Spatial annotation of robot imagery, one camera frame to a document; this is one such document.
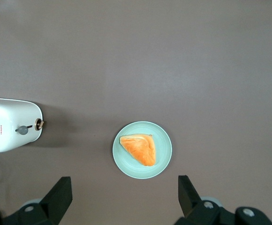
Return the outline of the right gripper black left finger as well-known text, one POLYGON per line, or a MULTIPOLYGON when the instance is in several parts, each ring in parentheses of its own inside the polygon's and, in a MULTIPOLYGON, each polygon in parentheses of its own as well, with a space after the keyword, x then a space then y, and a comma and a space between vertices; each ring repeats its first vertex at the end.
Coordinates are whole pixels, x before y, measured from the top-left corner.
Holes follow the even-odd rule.
POLYGON ((4 225, 58 225, 72 203, 70 177, 61 177, 39 203, 29 203, 2 219, 4 225))

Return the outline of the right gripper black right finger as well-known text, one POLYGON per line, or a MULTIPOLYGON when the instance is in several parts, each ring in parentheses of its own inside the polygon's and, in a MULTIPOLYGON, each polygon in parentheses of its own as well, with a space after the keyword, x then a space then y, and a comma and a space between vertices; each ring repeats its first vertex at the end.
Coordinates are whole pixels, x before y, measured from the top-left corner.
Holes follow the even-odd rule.
POLYGON ((184 214, 177 225, 272 225, 259 209, 244 206, 234 213, 212 200, 202 200, 187 175, 178 177, 178 199, 184 214))

